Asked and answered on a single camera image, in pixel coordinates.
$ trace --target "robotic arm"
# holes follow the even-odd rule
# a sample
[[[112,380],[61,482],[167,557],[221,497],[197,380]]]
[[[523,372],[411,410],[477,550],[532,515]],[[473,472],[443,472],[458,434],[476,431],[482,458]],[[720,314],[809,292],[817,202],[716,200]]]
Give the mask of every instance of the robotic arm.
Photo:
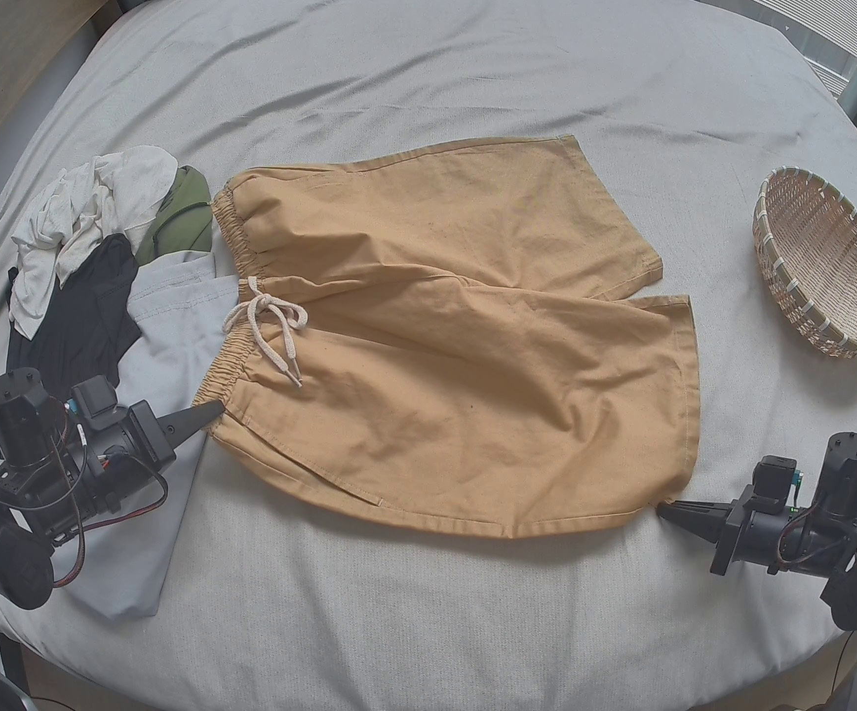
[[[42,606],[55,587],[79,573],[86,531],[164,503],[168,484],[161,471],[175,460],[174,449],[223,410],[212,401],[156,418],[144,400],[120,406],[103,376],[76,385],[61,403],[47,394],[35,369],[0,375],[0,593],[22,609]],[[153,480],[163,489],[156,503],[83,524],[117,514],[122,501]],[[55,582],[53,550],[74,538],[77,566]]]
[[[794,571],[824,576],[821,599],[844,631],[857,630],[857,433],[830,437],[814,499],[794,503],[802,474],[797,461],[765,456],[752,483],[730,504],[678,501],[660,504],[659,516],[715,544],[712,574],[732,561],[768,567],[768,574]]]

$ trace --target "basket rim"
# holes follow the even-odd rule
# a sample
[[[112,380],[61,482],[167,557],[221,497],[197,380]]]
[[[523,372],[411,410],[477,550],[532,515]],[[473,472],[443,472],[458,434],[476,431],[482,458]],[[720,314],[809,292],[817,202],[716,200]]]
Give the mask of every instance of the basket rim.
[[[850,337],[838,324],[838,322],[827,316],[816,306],[814,298],[811,298],[800,285],[797,277],[790,273],[787,261],[781,255],[775,241],[774,233],[771,230],[771,224],[768,219],[767,208],[765,207],[765,198],[768,193],[768,187],[772,180],[781,175],[806,174],[807,185],[812,182],[819,183],[821,192],[829,191],[836,195],[836,203],[843,208],[850,219],[857,221],[857,207],[850,203],[849,199],[841,193],[837,187],[830,184],[823,176],[817,173],[801,169],[796,166],[781,166],[769,173],[761,183],[760,194],[757,196],[757,205],[754,208],[754,236],[755,242],[759,239],[761,245],[764,246],[768,255],[772,259],[772,268],[786,287],[787,292],[795,301],[800,309],[801,316],[807,317],[811,323],[817,328],[817,332],[822,336],[836,343],[840,348],[856,348],[857,353],[857,338]]]

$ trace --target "bedsheet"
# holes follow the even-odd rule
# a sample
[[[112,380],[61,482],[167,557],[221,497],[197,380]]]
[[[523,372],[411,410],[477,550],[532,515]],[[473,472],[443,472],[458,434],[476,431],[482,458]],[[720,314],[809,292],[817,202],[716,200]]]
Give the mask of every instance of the bedsheet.
[[[559,134],[662,256],[647,294],[692,298],[701,449],[685,497],[736,497],[770,452],[813,486],[828,435],[857,431],[857,359],[790,330],[751,219],[781,165],[857,205],[857,132],[781,34],[690,0],[137,8],[0,197],[0,298],[25,200],[93,155],[158,145],[215,192],[251,166]],[[0,367],[7,333],[0,301]],[[385,528],[276,492],[209,443],[154,617],[110,626],[56,592],[30,613],[0,597],[0,629],[163,709],[678,711],[836,634],[821,580],[742,564],[713,576],[711,553],[651,510],[510,542]]]

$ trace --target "floor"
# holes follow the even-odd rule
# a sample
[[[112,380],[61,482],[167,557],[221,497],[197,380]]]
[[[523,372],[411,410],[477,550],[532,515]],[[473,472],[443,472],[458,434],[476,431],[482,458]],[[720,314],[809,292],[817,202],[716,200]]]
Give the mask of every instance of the floor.
[[[771,711],[780,705],[809,709],[822,704],[830,694],[834,670],[837,669],[838,657],[845,643],[846,638],[840,638],[791,670],[691,711]],[[838,681],[843,680],[856,661],[857,634],[854,634],[840,661]],[[69,708],[74,711],[156,711],[151,706],[67,674],[26,649],[24,665],[32,696],[54,698],[66,704],[38,701],[40,711],[65,711]]]

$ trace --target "green garment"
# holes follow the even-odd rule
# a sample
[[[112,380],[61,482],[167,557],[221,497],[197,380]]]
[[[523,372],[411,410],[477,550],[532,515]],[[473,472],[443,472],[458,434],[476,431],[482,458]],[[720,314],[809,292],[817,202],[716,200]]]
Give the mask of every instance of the green garment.
[[[179,250],[211,250],[211,195],[201,172],[182,166],[136,251],[139,266]]]

